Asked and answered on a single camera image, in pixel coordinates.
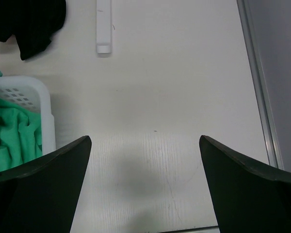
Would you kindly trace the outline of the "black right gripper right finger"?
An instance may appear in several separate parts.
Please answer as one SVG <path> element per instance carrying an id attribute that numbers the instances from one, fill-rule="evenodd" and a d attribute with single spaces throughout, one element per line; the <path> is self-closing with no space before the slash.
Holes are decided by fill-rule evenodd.
<path id="1" fill-rule="evenodd" d="M 209 136 L 199 139 L 222 233 L 291 233 L 291 173 L 241 154 Z"/>

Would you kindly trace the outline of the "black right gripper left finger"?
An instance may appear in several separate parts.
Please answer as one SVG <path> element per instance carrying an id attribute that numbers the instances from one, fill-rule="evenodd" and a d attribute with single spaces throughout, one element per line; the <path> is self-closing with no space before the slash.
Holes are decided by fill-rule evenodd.
<path id="1" fill-rule="evenodd" d="M 68 233 L 92 142 L 83 136 L 0 172 L 0 233 Z"/>

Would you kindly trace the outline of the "green tank top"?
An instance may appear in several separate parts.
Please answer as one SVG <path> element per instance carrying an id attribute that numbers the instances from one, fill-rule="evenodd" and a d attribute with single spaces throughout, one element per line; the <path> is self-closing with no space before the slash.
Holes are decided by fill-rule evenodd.
<path id="1" fill-rule="evenodd" d="M 0 99 L 0 172 L 42 155 L 41 115 Z"/>

